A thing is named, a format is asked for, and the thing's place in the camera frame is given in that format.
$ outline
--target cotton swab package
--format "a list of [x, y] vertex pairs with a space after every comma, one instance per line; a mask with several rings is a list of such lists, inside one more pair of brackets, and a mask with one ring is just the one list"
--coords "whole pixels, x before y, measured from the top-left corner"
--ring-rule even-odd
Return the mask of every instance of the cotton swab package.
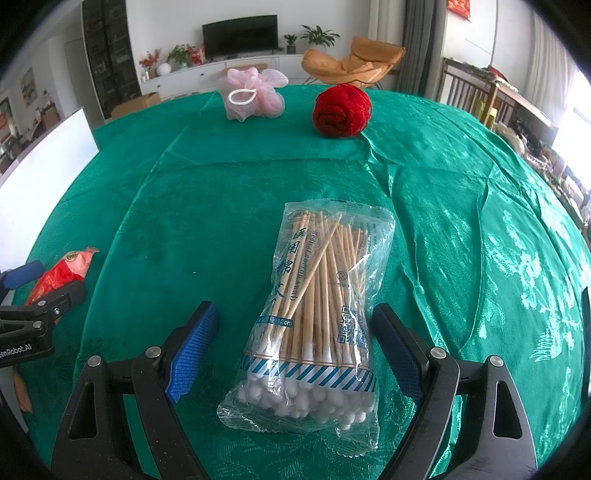
[[286, 204], [272, 292], [244, 349], [239, 382], [217, 410], [224, 424], [256, 432], [322, 430], [344, 455], [377, 448], [366, 314], [384, 277], [394, 225], [381, 207]]

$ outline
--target white loop string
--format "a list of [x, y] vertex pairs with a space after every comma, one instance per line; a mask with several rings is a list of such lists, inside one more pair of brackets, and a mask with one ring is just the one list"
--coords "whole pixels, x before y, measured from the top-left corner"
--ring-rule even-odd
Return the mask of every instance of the white loop string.
[[[241, 100], [241, 101], [234, 101], [232, 100], [232, 96], [236, 95], [237, 93], [251, 93], [252, 96], [248, 99], [248, 100]], [[247, 88], [239, 88], [238, 90], [233, 90], [232, 92], [230, 92], [230, 94], [228, 95], [228, 102], [230, 102], [233, 105], [248, 105], [249, 103], [251, 103], [256, 97], [256, 90], [249, 90]]]

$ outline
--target cotton swab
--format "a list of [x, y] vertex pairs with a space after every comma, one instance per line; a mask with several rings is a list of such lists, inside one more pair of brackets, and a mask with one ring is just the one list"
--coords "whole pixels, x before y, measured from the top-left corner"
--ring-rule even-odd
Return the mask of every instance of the cotton swab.
[[[273, 316], [293, 324], [265, 326], [258, 352], [272, 363], [258, 375], [249, 373], [237, 398], [271, 408], [278, 417], [312, 415], [318, 423], [333, 419], [348, 430], [372, 411], [375, 395], [366, 391], [373, 381], [373, 376], [365, 381], [367, 351], [351, 341], [357, 338], [359, 319], [347, 317], [353, 315], [352, 306], [355, 315], [363, 315], [368, 233], [342, 225], [341, 218], [341, 213], [304, 212], [294, 222], [271, 307]], [[341, 322], [348, 331], [340, 331]], [[287, 375], [287, 369], [274, 373], [285, 362], [298, 369], [295, 375]], [[359, 388], [343, 389], [345, 383], [335, 388], [340, 377], [350, 375], [349, 367], [355, 373], [346, 382]]]

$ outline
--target white board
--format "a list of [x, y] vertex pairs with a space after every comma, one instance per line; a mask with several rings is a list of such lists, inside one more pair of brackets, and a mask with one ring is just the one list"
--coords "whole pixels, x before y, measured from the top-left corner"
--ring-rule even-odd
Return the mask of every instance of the white board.
[[51, 130], [0, 185], [0, 271], [27, 258], [53, 209], [99, 152], [84, 110]]

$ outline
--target cluttered table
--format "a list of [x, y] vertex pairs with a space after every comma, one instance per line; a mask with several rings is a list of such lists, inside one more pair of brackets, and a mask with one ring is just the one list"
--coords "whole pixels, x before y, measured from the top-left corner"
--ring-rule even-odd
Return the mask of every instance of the cluttered table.
[[[379, 445], [357, 458], [317, 433], [230, 429], [216, 415], [269, 295], [284, 204], [335, 198], [391, 211], [395, 231], [378, 301], [455, 358], [506, 362], [528, 415], [538, 463], [580, 411], [581, 293], [591, 257], [553, 192], [466, 112], [369, 90], [361, 135], [320, 136], [311, 121], [323, 86], [280, 90], [275, 119], [228, 121], [205, 93], [128, 115], [95, 131], [100, 153], [72, 184], [31, 252], [50, 268], [97, 247], [89, 295], [54, 331], [53, 356], [23, 364], [31, 438], [49, 462], [73, 383], [91, 355], [132, 358], [184, 325], [202, 300], [220, 329], [176, 412], [213, 479], [375, 479], [414, 413], [374, 342]], [[30, 288], [17, 292], [23, 303]], [[144, 470], [157, 475], [133, 399], [126, 400]], [[461, 422], [456, 397], [449, 461]]]

